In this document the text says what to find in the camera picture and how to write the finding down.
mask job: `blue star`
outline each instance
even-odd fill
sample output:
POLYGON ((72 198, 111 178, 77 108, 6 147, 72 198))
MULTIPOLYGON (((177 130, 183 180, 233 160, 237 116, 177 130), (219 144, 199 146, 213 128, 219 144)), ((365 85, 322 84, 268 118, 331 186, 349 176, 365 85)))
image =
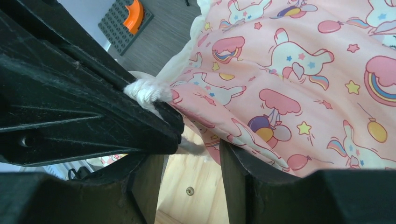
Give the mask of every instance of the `blue star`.
POLYGON ((386 19, 386 14, 381 13, 381 15, 379 15, 378 20, 383 20, 386 19))
POLYGON ((308 64, 308 67, 310 67, 310 69, 313 69, 315 67, 315 63, 314 62, 310 62, 308 64))

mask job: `purple balloon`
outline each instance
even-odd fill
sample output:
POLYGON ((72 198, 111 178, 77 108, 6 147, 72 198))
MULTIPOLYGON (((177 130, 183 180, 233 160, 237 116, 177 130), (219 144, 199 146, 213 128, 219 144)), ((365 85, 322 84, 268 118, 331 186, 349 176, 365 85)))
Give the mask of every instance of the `purple balloon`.
POLYGON ((263 116, 254 117, 249 121, 247 126, 249 126, 253 132, 257 132, 257 130, 263 127, 270 127, 268 116, 264 114, 263 116))

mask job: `pink fabric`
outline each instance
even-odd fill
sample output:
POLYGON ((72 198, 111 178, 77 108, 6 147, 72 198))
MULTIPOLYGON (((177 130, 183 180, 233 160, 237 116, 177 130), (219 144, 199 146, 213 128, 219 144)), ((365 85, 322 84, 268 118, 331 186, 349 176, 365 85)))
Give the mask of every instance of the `pink fabric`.
POLYGON ((217 163, 222 138, 297 176, 395 169, 395 6, 214 2, 172 105, 217 163))

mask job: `orange curved block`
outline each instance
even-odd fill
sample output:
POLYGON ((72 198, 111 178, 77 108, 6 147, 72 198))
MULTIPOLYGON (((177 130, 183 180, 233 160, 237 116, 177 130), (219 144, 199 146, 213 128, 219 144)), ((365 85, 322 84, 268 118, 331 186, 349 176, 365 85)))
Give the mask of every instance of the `orange curved block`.
POLYGON ((124 26, 126 26, 133 35, 136 35, 137 31, 139 31, 138 28, 143 21, 143 5, 139 0, 134 0, 132 5, 125 7, 128 9, 129 15, 124 22, 124 26))

